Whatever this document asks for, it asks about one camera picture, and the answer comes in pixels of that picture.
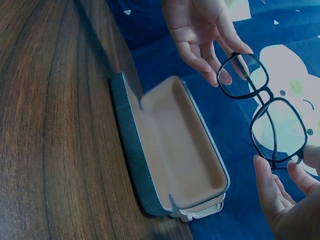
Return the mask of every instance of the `hand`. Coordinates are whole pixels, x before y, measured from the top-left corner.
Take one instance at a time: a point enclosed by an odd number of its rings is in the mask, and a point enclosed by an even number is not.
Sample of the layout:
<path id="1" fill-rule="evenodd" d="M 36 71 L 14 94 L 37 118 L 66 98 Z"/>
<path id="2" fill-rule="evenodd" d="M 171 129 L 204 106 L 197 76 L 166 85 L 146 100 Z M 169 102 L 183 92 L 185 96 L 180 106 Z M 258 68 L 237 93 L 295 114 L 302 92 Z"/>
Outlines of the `hand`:
<path id="1" fill-rule="evenodd" d="M 320 174 L 320 147 L 306 146 L 304 163 Z M 255 156 L 256 185 L 262 211 L 277 240 L 315 240 L 320 237 L 320 182 L 296 162 L 287 165 L 293 182 L 306 195 L 296 203 L 280 179 L 272 174 L 267 160 Z"/>
<path id="2" fill-rule="evenodd" d="M 237 35 L 223 0 L 162 0 L 161 7 L 181 58 L 212 86 L 218 86 L 217 72 L 221 66 L 213 41 L 220 44 L 228 57 L 232 52 L 252 53 Z M 221 81 L 231 84 L 229 74 L 221 74 Z"/>

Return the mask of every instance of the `cartoon print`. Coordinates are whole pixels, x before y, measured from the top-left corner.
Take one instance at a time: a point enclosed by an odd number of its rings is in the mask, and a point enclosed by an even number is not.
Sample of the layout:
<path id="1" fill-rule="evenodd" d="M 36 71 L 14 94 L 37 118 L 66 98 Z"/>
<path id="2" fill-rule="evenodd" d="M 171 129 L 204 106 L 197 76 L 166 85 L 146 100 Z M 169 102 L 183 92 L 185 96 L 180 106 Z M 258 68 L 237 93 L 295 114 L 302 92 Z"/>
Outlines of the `cartoon print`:
<path id="1" fill-rule="evenodd" d="M 268 72 L 268 87 L 274 96 L 287 99 L 299 113 L 307 130 L 307 144 L 320 146 L 320 78 L 308 74 L 300 57 L 284 45 L 265 47 L 260 52 L 259 60 Z M 258 68 L 250 74 L 251 80 L 257 85 L 259 81 L 265 81 L 265 78 L 261 77 L 261 74 L 264 74 L 262 71 L 262 68 Z M 260 96 L 264 102 L 269 98 L 263 92 Z M 299 124 L 296 124 L 297 118 L 291 114 L 289 108 L 284 109 L 281 104 L 274 105 L 270 111 L 277 129 L 277 139 L 280 140 L 278 141 L 278 150 L 287 154 L 293 153 L 303 139 L 303 132 L 300 130 Z M 270 129 L 266 126 L 270 126 L 270 122 L 268 117 L 264 115 L 253 126 L 253 132 L 260 144 L 272 150 L 273 134 L 272 131 L 267 131 Z M 314 168 L 308 167 L 303 162 L 300 165 L 310 174 L 317 175 Z"/>
<path id="2" fill-rule="evenodd" d="M 249 0 L 224 0 L 233 22 L 251 19 Z"/>

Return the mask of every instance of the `eyeglass lens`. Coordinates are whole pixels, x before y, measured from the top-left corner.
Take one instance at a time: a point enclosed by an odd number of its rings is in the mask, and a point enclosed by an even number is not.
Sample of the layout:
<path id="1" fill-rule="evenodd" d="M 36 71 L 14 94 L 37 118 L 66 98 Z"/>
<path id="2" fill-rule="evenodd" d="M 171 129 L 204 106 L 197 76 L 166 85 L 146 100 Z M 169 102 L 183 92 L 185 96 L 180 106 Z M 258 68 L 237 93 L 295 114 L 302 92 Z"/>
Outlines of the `eyeglass lens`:
<path id="1" fill-rule="evenodd" d="M 255 89 L 249 85 L 248 77 Z M 240 54 L 223 65 L 218 81 L 227 94 L 240 97 L 261 89 L 267 82 L 267 74 L 253 56 Z"/>
<path id="2" fill-rule="evenodd" d="M 274 132 L 276 134 L 276 157 L 273 152 Z M 252 136 L 255 145 L 266 159 L 281 161 L 294 155 L 305 143 L 305 134 L 297 115 L 282 100 L 273 101 L 252 125 Z"/>

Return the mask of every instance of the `open glasses case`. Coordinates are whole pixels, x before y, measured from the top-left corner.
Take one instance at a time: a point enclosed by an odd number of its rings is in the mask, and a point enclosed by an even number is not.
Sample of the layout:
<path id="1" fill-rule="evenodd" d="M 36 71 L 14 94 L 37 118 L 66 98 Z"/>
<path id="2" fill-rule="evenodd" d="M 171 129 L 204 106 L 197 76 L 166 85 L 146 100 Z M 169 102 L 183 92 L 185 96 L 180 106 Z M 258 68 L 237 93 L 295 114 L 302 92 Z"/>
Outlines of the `open glasses case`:
<path id="1" fill-rule="evenodd" d="M 185 82 L 143 93 L 123 72 L 110 80 L 122 148 L 138 200 L 183 222 L 219 212 L 230 178 Z"/>

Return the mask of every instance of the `blue cloth with pattern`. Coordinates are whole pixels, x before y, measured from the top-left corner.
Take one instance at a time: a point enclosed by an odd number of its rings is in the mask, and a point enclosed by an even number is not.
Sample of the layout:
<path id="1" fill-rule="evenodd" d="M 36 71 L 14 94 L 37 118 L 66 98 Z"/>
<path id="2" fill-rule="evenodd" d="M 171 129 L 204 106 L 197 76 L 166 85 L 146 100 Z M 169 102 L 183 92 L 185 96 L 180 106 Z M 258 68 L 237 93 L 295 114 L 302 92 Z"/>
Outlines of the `blue cloth with pattern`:
<path id="1" fill-rule="evenodd" d="M 249 124 L 258 106 L 256 101 L 228 98 L 181 60 L 165 25 L 160 0 L 107 0 L 107 3 L 131 49 L 143 90 L 150 90 L 171 75 L 182 77 L 230 175 L 231 185 L 222 211 L 189 223 L 194 239 L 273 239 L 259 204 L 253 168 L 256 150 L 249 136 Z M 268 46 L 283 45 L 303 61 L 309 75 L 320 78 L 319 0 L 249 0 L 248 3 L 251 18 L 234 25 L 254 54 L 259 56 Z M 124 13 L 126 10 L 131 10 L 130 15 Z M 214 45 L 217 57 L 225 61 L 227 57 L 222 49 Z M 287 171 L 275 173 L 293 199 L 299 201 L 304 197 Z"/>

